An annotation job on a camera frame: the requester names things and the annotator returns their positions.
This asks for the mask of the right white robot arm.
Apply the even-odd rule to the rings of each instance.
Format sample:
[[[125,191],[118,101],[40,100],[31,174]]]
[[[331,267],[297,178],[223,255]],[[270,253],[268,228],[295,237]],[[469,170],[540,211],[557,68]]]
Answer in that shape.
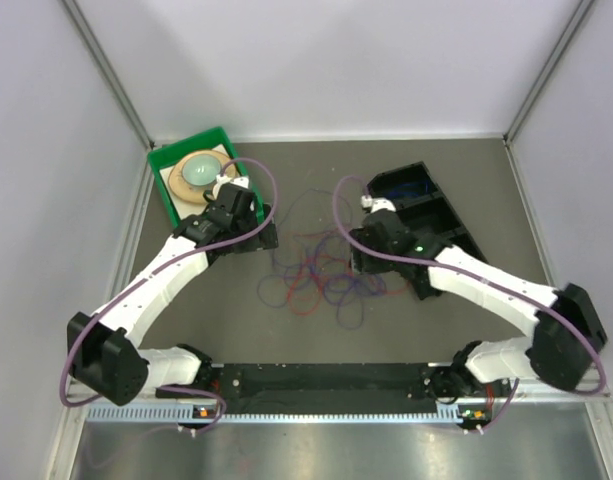
[[[507,321],[520,336],[473,341],[453,358],[453,384],[473,396],[488,383],[531,378],[566,392],[579,385],[607,343],[589,293],[515,277],[431,232],[417,233],[388,209],[349,233],[353,267],[399,273],[419,299],[450,293]]]

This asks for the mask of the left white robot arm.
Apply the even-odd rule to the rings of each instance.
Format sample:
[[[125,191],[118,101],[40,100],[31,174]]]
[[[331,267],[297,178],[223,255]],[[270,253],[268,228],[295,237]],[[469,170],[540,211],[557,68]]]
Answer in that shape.
[[[218,177],[204,211],[182,220],[124,290],[94,314],[71,318],[66,374],[117,406],[169,385],[206,394],[213,382],[209,356],[188,345],[143,349],[142,341],[177,294],[217,258],[277,247],[272,221],[257,220],[270,211],[257,206],[248,177]]]

